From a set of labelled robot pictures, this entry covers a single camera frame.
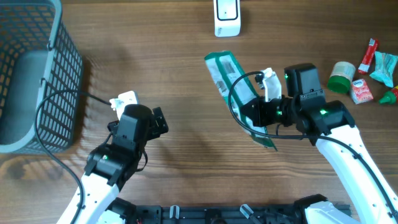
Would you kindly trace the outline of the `green 3M gloves packet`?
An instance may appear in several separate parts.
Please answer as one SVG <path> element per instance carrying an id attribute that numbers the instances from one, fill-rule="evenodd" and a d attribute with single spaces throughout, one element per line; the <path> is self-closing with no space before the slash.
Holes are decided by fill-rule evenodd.
<path id="1" fill-rule="evenodd" d="M 228 95 L 232 84 L 245 72 L 235 56 L 230 51 L 212 52 L 205 56 L 205 64 L 211 74 L 214 84 L 228 106 Z M 231 107 L 234 115 L 247 127 L 267 134 L 267 128 L 255 127 L 245 115 L 241 115 L 239 107 L 249 103 L 259 95 L 248 77 L 240 80 L 231 95 Z"/>

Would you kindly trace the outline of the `green lid jar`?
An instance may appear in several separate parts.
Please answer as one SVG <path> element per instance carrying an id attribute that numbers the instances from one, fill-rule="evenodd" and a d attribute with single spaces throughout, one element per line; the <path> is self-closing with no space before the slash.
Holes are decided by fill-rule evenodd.
<path id="1" fill-rule="evenodd" d="M 354 78 L 355 66 L 349 62 L 337 62 L 329 77 L 327 88 L 336 93 L 349 92 Z"/>

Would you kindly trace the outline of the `red tissue packet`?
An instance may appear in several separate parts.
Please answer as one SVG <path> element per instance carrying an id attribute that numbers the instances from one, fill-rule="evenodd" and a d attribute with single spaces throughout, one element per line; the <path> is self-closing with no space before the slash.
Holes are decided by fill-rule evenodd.
<path id="1" fill-rule="evenodd" d="M 350 96 L 356 105 L 373 100 L 373 95 L 364 79 L 351 83 Z"/>

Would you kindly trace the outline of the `red sachet stick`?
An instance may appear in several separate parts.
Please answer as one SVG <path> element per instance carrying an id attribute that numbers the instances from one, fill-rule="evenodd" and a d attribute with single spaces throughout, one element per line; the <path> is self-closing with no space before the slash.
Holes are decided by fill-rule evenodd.
<path id="1" fill-rule="evenodd" d="M 371 65 L 371 62 L 374 58 L 374 54 L 379 47 L 379 40 L 378 39 L 370 39 L 368 43 L 368 47 L 365 51 L 364 57 L 359 64 L 358 72 L 360 74 L 367 74 Z"/>

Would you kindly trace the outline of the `red yellow sauce bottle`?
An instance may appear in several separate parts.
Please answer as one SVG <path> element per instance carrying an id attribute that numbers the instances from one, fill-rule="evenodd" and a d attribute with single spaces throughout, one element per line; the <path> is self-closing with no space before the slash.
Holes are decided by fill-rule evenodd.
<path id="1" fill-rule="evenodd" d="M 395 86 L 391 90 L 387 91 L 383 97 L 379 100 L 380 104 L 389 104 L 393 105 L 397 103 L 397 91 L 398 86 Z"/>

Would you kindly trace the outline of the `teal wipes packet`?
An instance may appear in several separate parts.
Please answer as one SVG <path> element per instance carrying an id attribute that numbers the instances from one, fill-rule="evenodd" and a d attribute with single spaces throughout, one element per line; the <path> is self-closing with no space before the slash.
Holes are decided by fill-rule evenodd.
<path id="1" fill-rule="evenodd" d="M 397 65 L 397 56 L 376 51 L 374 53 L 376 65 L 370 77 L 376 81 L 383 82 L 385 86 L 392 88 L 393 73 Z"/>

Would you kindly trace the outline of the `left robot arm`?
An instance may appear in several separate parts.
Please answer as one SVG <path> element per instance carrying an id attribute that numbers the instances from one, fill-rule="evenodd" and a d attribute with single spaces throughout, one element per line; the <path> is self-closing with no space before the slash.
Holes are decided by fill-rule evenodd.
<path id="1" fill-rule="evenodd" d="M 90 152 L 76 190 L 59 223 L 132 223 L 136 206 L 118 197 L 147 158 L 147 141 L 167 133 L 161 108 L 127 105 L 117 121 L 108 124 L 110 137 Z"/>

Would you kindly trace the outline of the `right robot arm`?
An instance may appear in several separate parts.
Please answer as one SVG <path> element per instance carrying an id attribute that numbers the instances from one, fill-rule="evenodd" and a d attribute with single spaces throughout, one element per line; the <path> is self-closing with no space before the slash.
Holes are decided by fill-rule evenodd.
<path id="1" fill-rule="evenodd" d="M 362 223 L 397 223 L 397 195 L 369 155 L 354 118 L 338 101 L 327 102 L 318 70 L 311 63 L 285 68 L 287 96 L 278 77 L 252 72 L 264 90 L 240 107 L 254 126 L 295 125 L 298 135 L 275 134 L 275 139 L 308 139 L 330 163 L 349 195 Z"/>

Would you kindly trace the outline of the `white barcode scanner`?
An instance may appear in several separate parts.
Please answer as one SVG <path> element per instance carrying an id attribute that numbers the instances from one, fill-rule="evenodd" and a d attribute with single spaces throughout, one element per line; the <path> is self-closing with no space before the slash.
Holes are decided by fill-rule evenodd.
<path id="1" fill-rule="evenodd" d="M 241 31 L 240 0 L 214 0 L 216 37 L 235 37 Z"/>

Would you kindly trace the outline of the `grey plastic mesh basket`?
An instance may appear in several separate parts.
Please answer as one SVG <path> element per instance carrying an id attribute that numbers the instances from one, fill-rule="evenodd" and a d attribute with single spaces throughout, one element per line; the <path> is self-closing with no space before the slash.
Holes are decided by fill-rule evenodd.
<path id="1" fill-rule="evenodd" d="M 83 61 L 58 0 L 1 1 L 1 153 L 63 152 L 73 141 Z"/>

